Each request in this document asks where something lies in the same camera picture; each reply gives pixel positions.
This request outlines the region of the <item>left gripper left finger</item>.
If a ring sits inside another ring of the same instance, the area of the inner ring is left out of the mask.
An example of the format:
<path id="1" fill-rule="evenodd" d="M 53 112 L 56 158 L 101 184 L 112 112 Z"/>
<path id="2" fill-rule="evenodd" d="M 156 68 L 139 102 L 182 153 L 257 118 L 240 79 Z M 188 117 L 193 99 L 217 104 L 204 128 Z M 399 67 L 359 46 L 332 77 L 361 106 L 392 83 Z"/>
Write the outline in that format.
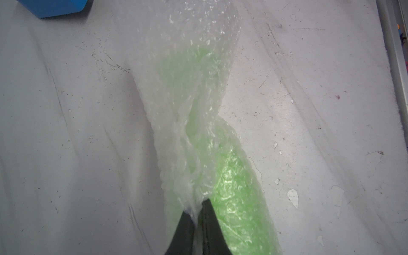
<path id="1" fill-rule="evenodd" d="M 174 236 L 164 255 L 192 255 L 195 224 L 191 216 L 183 211 Z"/>

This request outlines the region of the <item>green plastic wine glass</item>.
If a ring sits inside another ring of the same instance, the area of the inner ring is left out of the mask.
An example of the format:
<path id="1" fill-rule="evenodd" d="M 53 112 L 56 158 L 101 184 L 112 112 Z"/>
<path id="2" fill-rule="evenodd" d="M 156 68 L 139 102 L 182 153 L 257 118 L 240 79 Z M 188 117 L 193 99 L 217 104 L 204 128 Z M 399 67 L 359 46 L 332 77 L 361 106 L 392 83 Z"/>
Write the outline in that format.
<path id="1" fill-rule="evenodd" d="M 193 45 L 157 62 L 162 98 L 152 121 L 165 196 L 166 237 L 183 211 L 196 221 L 210 199 L 234 255 L 278 255 L 260 183 L 234 129 L 218 111 L 231 60 Z"/>

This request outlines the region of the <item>blue tape dispenser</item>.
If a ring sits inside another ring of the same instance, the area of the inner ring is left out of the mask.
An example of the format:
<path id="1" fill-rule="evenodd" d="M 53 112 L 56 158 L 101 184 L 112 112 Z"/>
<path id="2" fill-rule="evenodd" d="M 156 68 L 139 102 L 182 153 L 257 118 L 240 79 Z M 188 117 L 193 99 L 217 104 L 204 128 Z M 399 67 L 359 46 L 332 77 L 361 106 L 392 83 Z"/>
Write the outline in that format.
<path id="1" fill-rule="evenodd" d="M 81 12 L 88 0 L 18 0 L 37 18 L 50 18 Z"/>

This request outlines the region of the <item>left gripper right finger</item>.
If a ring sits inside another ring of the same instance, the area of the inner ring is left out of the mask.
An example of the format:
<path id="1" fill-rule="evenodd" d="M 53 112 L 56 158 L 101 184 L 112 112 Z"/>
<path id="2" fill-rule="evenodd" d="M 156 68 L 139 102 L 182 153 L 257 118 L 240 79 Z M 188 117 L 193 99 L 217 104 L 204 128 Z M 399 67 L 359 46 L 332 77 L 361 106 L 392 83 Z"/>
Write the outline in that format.
<path id="1" fill-rule="evenodd" d="M 203 255 L 232 255 L 210 199 L 202 202 L 199 224 L 203 234 Z"/>

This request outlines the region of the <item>clear bubble wrap sheet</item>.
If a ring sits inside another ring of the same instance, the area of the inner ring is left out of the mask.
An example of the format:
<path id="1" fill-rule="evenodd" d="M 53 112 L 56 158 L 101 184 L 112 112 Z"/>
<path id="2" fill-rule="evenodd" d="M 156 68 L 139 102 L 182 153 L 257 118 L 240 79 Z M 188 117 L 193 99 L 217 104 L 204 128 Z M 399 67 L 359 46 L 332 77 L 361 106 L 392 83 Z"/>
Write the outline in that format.
<path id="1" fill-rule="evenodd" d="M 279 255 L 263 190 L 220 116 L 240 32 L 232 1 L 113 1 L 153 130 L 174 253 Z"/>

